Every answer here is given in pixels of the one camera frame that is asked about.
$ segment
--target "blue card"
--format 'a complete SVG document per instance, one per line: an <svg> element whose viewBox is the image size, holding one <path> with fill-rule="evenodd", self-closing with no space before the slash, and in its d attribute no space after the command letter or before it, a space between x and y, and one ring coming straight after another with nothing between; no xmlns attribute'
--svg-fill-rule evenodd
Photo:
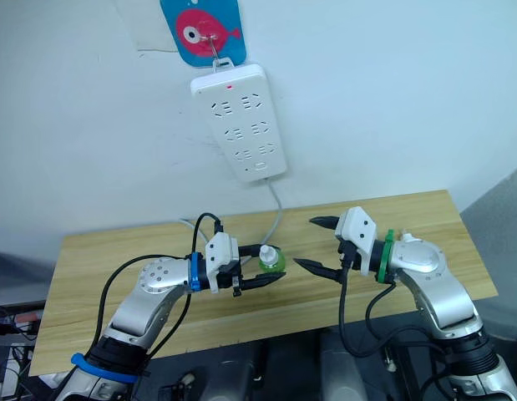
<svg viewBox="0 0 517 401"><path fill-rule="evenodd" d="M234 65L246 59L237 0L160 0L180 56L193 67L210 67L219 58Z"/></svg>

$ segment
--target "green bottle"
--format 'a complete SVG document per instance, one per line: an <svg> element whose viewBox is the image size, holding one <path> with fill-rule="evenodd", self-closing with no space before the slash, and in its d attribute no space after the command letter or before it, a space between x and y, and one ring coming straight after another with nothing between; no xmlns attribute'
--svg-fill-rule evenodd
<svg viewBox="0 0 517 401"><path fill-rule="evenodd" d="M273 246L260 247L260 268L266 273L280 273L286 268L286 259L279 249Z"/></svg>

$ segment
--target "white wall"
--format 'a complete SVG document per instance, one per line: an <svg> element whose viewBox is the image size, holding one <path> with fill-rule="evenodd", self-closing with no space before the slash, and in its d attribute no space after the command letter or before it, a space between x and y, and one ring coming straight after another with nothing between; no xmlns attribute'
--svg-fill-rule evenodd
<svg viewBox="0 0 517 401"><path fill-rule="evenodd" d="M269 73L286 206L449 188L517 167L517 0L241 0ZM205 71L137 53L110 0L0 0L0 252L65 234L272 209L190 100Z"/></svg>

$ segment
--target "blue cable strap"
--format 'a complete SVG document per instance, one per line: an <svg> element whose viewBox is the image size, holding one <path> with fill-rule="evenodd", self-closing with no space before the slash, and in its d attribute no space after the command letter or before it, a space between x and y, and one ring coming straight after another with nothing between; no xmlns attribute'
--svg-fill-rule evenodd
<svg viewBox="0 0 517 401"><path fill-rule="evenodd" d="M107 378L108 380L114 380L115 382L135 383L139 378L139 376L134 376L133 374L110 372L109 370L90 365L86 362L81 353L75 353L71 358L71 362L86 373L93 374L100 378Z"/></svg>
<svg viewBox="0 0 517 401"><path fill-rule="evenodd" d="M191 266L190 266L190 288L194 292L200 291L200 280L199 280L199 252L193 252L191 254Z"/></svg>

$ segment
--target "white cap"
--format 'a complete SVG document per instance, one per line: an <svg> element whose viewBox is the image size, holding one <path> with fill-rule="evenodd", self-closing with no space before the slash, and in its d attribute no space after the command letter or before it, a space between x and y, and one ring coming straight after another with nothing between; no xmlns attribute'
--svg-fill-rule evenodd
<svg viewBox="0 0 517 401"><path fill-rule="evenodd" d="M262 245L260 247L260 260L266 265L274 265L278 262L278 253L272 246Z"/></svg>

